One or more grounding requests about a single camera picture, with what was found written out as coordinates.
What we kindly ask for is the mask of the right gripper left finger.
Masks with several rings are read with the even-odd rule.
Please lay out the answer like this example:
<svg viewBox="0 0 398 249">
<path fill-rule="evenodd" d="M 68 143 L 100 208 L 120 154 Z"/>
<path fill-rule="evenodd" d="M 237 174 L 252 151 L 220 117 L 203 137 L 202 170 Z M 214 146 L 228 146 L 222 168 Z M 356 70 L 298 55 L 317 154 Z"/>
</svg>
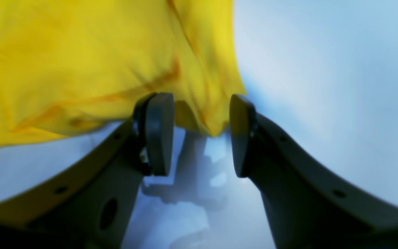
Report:
<svg viewBox="0 0 398 249">
<path fill-rule="evenodd" d="M 131 118 L 57 176 L 0 202 L 0 249 L 119 249 L 146 176 L 168 176 L 172 93 L 141 98 Z"/>
</svg>

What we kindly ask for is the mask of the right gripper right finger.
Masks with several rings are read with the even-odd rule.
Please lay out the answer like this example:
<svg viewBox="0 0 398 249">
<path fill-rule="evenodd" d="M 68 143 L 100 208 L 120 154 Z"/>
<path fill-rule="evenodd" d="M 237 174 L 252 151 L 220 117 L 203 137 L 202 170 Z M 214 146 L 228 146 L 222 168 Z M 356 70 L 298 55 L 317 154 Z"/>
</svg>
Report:
<svg viewBox="0 0 398 249">
<path fill-rule="evenodd" d="M 243 95 L 230 101 L 234 170 L 259 190 L 277 249 L 398 249 L 398 207 L 310 156 Z"/>
</svg>

